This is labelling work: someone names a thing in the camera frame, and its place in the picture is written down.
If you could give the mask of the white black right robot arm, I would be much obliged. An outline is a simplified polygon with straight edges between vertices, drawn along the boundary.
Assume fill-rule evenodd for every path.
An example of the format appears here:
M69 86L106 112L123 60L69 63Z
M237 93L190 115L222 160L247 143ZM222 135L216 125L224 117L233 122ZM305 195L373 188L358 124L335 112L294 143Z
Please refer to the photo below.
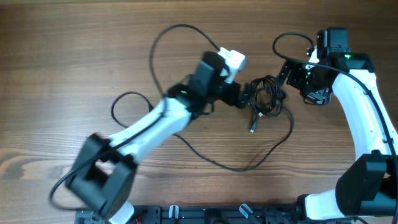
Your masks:
M377 89L366 53L354 53L345 28L317 32L309 60L286 57L278 81L300 92L305 103L325 106L337 97L354 142L356 159L334 189L303 198L308 222L344 218L397 219L397 131Z

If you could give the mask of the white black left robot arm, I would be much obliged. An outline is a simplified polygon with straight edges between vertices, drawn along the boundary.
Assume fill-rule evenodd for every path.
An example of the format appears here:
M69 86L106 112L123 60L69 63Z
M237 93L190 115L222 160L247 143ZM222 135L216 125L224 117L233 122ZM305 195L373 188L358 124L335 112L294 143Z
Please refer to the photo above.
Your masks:
M134 214L127 198L145 157L204 115L206 106L214 101L238 108L245 105L245 94L234 78L246 60L235 50L205 52L188 82L169 88L139 121L106 139L89 136L65 180L67 189L104 221L127 223Z

